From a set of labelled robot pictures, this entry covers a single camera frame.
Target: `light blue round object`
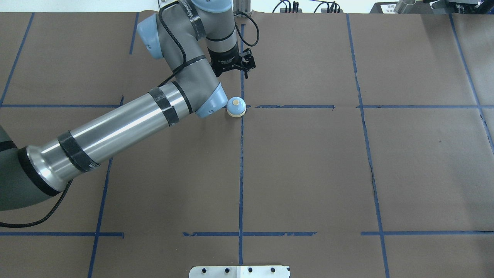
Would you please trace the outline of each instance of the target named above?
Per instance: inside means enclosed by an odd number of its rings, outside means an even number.
[[[227,100],[228,97],[220,83],[206,102],[196,111],[196,115],[199,116],[199,118],[205,118],[225,107]]]
[[[214,13],[226,12],[233,5],[232,0],[192,0],[192,3],[201,10]]]
[[[226,104],[226,111],[230,116],[235,118],[242,117],[246,113],[246,110],[246,102],[238,96],[232,97]]]
[[[137,24],[137,32],[151,56],[154,59],[163,58],[163,54],[161,53],[160,38],[158,37],[156,14],[153,14]]]

